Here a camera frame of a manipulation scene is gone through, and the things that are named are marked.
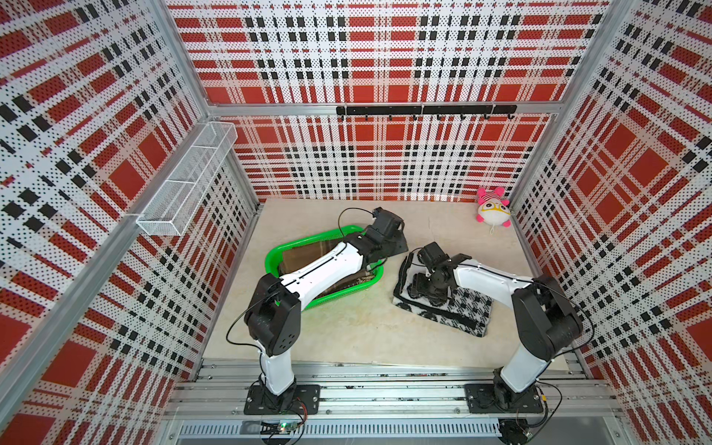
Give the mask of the black white patterned scarf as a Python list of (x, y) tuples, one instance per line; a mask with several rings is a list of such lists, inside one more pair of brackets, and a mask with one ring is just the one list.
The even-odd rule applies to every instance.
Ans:
[(491, 320), (492, 299), (473, 290), (445, 289), (445, 296), (435, 297), (415, 288), (415, 277), (426, 274), (426, 267), (411, 251), (400, 265), (392, 303), (408, 313), (444, 324), (474, 337), (487, 334)]

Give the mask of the brown fringed scarf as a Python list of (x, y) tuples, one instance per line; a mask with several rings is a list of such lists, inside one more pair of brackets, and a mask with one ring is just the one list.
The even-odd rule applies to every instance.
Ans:
[(328, 254), (339, 244), (338, 239), (318, 241), (283, 252), (283, 259), (278, 264), (279, 276), (300, 270), (306, 265)]

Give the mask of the green plastic basket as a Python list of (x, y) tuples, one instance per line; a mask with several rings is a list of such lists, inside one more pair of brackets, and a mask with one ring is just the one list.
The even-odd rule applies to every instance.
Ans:
[[(329, 231), (325, 231), (316, 235), (310, 235), (309, 237), (304, 237), (295, 241), (290, 241), (287, 242), (286, 244), (279, 245), (272, 250), (270, 250), (264, 261), (264, 267), (265, 267), (265, 272), (268, 274), (273, 274), (274, 276), (279, 276), (279, 272), (277, 270), (278, 264), (281, 263), (283, 259), (283, 252), (285, 250), (291, 250), (292, 248), (296, 248), (299, 246), (304, 246), (304, 245), (309, 245), (318, 241), (324, 241), (324, 240), (332, 240), (332, 239), (338, 239), (341, 241), (341, 233), (344, 233), (345, 235), (352, 234), (352, 233), (359, 233), (363, 231), (363, 228), (359, 225), (347, 225), (346, 227), (343, 227), (341, 230), (339, 229), (333, 229)], [(374, 268), (370, 272), (373, 272), (376, 275), (376, 279), (365, 285), (359, 285), (357, 287), (351, 287), (350, 289), (346, 289), (343, 291), (340, 291), (336, 294), (329, 295), (325, 298), (320, 298), (319, 296), (316, 297), (307, 307), (306, 310), (316, 308), (319, 305), (326, 304), (328, 302), (332, 302), (338, 299), (341, 299), (343, 297), (346, 297), (350, 294), (354, 294), (357, 292), (365, 291), (367, 289), (370, 289), (373, 285), (376, 285), (376, 283), (383, 277), (384, 275), (384, 266), (382, 264), (378, 265), (378, 267)]]

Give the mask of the grey black checkered scarf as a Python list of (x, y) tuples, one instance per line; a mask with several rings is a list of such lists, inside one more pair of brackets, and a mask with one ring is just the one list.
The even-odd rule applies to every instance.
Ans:
[(357, 272), (356, 274), (351, 274), (350, 276), (347, 276), (339, 282), (335, 283), (335, 285), (329, 287), (326, 289), (324, 292), (322, 292), (319, 297), (320, 298), (325, 298), (329, 295), (336, 294), (340, 291), (350, 289), (351, 287), (357, 287), (359, 285), (365, 285), (373, 282), (376, 279), (376, 275), (373, 272), (366, 272), (366, 271), (361, 271)]

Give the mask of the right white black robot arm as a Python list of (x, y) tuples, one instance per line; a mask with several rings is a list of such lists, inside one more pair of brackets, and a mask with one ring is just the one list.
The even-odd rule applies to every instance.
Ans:
[(536, 380), (583, 332), (573, 304), (549, 276), (509, 274), (432, 242), (400, 266), (394, 303), (430, 321), (481, 337), (498, 302), (513, 312), (519, 345), (507, 365), (481, 387), (475, 410), (533, 411)]

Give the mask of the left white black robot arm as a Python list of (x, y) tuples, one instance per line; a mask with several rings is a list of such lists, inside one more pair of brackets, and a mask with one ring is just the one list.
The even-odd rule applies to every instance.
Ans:
[(301, 313), (337, 282), (406, 252), (405, 223), (391, 211), (371, 211), (372, 224), (343, 235), (332, 250), (285, 276), (263, 276), (244, 322), (261, 350), (263, 385), (279, 397), (295, 389), (291, 348), (300, 335)]

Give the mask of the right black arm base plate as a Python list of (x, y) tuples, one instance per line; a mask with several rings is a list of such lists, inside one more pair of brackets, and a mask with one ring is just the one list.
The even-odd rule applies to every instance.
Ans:
[(506, 385), (467, 384), (465, 401), (469, 413), (544, 413), (543, 400), (534, 386), (522, 392), (513, 392)]

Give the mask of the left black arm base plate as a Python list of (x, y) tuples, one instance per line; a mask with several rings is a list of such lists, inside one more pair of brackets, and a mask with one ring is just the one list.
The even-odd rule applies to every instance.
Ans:
[(316, 415), (319, 410), (321, 387), (319, 385), (291, 385), (283, 394), (274, 395), (257, 382), (248, 389), (244, 405), (245, 415)]

